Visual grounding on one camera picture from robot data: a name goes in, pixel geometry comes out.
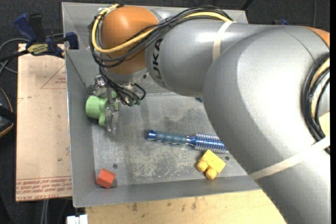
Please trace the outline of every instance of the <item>gray metal tray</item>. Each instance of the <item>gray metal tray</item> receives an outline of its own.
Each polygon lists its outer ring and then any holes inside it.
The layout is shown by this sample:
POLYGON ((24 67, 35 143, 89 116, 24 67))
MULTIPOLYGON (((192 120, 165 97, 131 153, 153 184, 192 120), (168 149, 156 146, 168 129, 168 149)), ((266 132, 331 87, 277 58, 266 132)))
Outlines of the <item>gray metal tray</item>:
MULTIPOLYGON (((75 207, 202 196, 258 189, 230 154, 219 154, 226 167, 215 180, 196 169, 202 153, 192 147, 145 139, 148 129, 215 134, 203 107, 195 98, 167 92, 147 77, 139 82, 147 91, 141 106, 121 106, 117 128, 108 133, 85 115, 87 86, 98 74, 88 45, 88 25, 98 8, 107 4, 63 3, 64 32, 74 31, 80 48, 66 53, 68 116, 73 203, 75 207), (95 183, 102 169, 116 174, 113 187, 95 183)), ((181 8, 148 7, 164 15, 181 8)), ((245 13, 227 10, 246 23, 245 13)))

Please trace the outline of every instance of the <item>red block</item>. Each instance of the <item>red block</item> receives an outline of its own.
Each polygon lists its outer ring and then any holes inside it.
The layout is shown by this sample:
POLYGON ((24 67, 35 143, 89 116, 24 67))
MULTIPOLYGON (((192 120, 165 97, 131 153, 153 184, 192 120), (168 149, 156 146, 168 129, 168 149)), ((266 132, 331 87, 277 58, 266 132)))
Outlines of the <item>red block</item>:
POLYGON ((106 170, 100 170, 96 183, 104 188, 110 188, 115 178, 115 174, 106 170))

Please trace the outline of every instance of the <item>clamp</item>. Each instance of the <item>clamp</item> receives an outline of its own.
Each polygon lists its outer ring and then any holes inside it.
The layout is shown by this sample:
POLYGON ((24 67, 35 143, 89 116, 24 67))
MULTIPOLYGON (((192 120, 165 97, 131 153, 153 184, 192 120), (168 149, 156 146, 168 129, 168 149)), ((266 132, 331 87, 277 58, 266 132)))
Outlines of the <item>clamp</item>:
POLYGON ((78 38, 74 32, 68 32, 65 37, 60 40, 53 40, 46 37, 42 26, 42 15, 27 13, 21 14, 14 21, 16 30, 26 37, 29 42, 26 44, 26 53, 34 56, 53 55, 63 58, 65 51, 57 44, 65 43, 65 49, 78 49, 78 38))

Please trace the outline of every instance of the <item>tape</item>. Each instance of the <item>tape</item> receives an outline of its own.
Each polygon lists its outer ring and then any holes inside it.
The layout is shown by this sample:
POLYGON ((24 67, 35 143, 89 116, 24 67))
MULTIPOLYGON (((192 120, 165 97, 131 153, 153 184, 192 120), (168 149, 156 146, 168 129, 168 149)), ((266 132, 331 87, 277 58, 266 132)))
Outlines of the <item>tape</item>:
POLYGON ((262 170, 256 171, 252 174, 249 174, 248 176, 253 180, 258 180, 265 176, 276 174, 280 171, 286 170, 287 168, 293 167, 298 163, 301 163, 308 157, 311 157, 314 154, 318 153, 319 151, 324 150, 328 146, 330 146, 330 138, 326 136, 322 140, 314 143, 309 148, 304 149, 303 151, 295 154, 294 156, 291 156, 282 162, 279 162, 277 164, 268 166, 262 170))
POLYGON ((221 54, 220 53, 220 43, 222 41, 223 33, 226 31, 226 29, 235 22, 225 22, 220 27, 220 29, 217 32, 217 38, 214 41, 214 50, 213 50, 213 61, 221 54))

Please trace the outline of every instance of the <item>yellow cable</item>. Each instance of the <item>yellow cable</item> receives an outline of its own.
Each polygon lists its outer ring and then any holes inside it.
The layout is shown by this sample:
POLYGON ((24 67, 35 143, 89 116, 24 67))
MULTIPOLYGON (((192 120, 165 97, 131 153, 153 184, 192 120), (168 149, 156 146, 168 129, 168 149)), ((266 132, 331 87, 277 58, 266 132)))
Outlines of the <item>yellow cable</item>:
MULTIPOLYGON (((328 67, 330 67, 330 58, 328 58, 321 66, 320 68, 317 70, 317 72, 315 73, 312 81, 311 81, 311 86, 314 85, 317 77, 319 75, 321 75, 322 72, 324 72, 328 67)), ((313 115, 313 117, 315 118, 315 110, 316 110, 316 105, 317 105, 317 99, 316 100, 312 100, 311 102, 311 113, 313 115)))
MULTIPOLYGON (((108 7, 107 9, 104 9, 102 10, 98 16, 104 16, 105 13, 107 13, 109 10, 111 9, 115 9, 116 7, 115 6, 112 6, 113 8, 111 7, 108 7)), ((93 47, 96 49, 96 51, 98 52, 101 52, 101 53, 104 53, 104 54, 110 54, 112 52, 115 52, 115 51, 118 51, 118 50, 121 50, 127 46, 130 46, 140 40, 142 40, 143 38, 145 38, 146 36, 148 36, 152 31, 155 30, 155 28, 151 29, 151 30, 148 30, 140 35, 138 35, 137 37, 135 38, 132 38, 130 39, 129 41, 126 41, 124 42, 123 44, 120 44, 119 46, 116 46, 114 48, 111 48, 111 49, 102 49, 100 47, 98 47, 97 43, 96 43, 96 31, 97 31, 97 27, 98 27, 98 23, 99 23, 99 18, 96 18, 96 20, 94 21, 93 23, 93 26, 92 26, 92 45, 93 47)), ((219 20, 222 20, 224 22, 230 22, 231 20, 226 18, 225 16, 222 16, 220 14, 217 14, 217 13, 213 13, 213 12, 197 12, 197 13, 193 13, 193 14, 189 14, 187 16, 185 16, 184 18, 187 18, 187 17, 195 17, 195 16, 208 16, 208 17, 214 17, 214 18, 217 18, 219 20)))

